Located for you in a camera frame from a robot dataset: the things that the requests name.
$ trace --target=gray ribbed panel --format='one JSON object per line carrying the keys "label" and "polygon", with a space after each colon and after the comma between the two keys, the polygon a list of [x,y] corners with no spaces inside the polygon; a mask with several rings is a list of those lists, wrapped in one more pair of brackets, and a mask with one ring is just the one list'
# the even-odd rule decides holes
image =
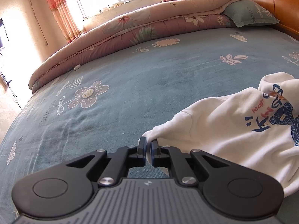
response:
{"label": "gray ribbed panel", "polygon": [[210,209],[195,189],[178,186],[173,179],[124,179],[103,188],[91,204],[72,217],[40,221],[21,217],[15,224],[279,224],[271,217],[244,222]]}

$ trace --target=bed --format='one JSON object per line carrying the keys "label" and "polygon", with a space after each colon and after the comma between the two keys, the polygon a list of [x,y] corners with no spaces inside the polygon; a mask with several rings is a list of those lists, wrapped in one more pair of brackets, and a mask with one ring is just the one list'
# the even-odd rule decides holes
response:
{"label": "bed", "polygon": [[[43,64],[33,75],[33,96],[0,144],[0,223],[18,216],[11,188],[32,172],[95,149],[114,152],[137,144],[144,132],[199,99],[257,87],[266,74],[284,71],[299,78],[298,0],[255,1],[280,19],[276,29],[237,28],[223,14],[177,16],[109,37],[104,45],[77,48],[65,58],[60,52],[52,56],[49,68]],[[291,12],[289,3],[297,9]],[[179,32],[165,29],[171,26]],[[166,177],[149,164],[129,176]],[[279,212],[287,224],[299,222],[298,195],[285,198]]]}

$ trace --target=printed graphic on sweatshirt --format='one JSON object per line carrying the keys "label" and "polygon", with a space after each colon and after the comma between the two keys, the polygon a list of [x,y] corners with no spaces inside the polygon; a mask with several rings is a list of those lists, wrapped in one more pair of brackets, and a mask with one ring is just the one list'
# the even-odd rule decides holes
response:
{"label": "printed graphic on sweatshirt", "polygon": [[[273,99],[273,97],[275,98],[271,103],[271,107],[268,106],[267,109],[264,109],[265,100]],[[254,116],[245,117],[246,126],[251,126],[256,122],[257,127],[251,131],[263,132],[271,128],[271,125],[289,125],[291,126],[291,135],[295,146],[299,146],[299,117],[294,118],[293,106],[289,102],[283,104],[282,101],[286,101],[283,97],[283,90],[279,85],[273,84],[273,91],[270,91],[269,94],[263,93],[263,98],[252,109],[252,112],[257,114],[256,118]]]}

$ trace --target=pink quilt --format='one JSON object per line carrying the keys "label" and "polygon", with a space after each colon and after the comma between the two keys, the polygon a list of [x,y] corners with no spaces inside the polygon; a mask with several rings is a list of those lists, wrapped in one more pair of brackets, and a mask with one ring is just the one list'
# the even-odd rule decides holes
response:
{"label": "pink quilt", "polygon": [[239,0],[179,0],[154,4],[116,17],[81,35],[48,58],[31,76],[35,93],[56,77],[94,59],[139,43],[234,23],[220,15]]}

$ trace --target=white sweatshirt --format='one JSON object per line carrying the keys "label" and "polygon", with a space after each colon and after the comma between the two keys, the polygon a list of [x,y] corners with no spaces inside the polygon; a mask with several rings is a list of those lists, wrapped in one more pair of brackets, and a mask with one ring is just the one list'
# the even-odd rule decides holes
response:
{"label": "white sweatshirt", "polygon": [[268,174],[286,197],[299,189],[296,92],[299,79],[284,72],[267,75],[258,89],[199,100],[143,136],[148,143],[158,139],[185,153],[198,148]]}

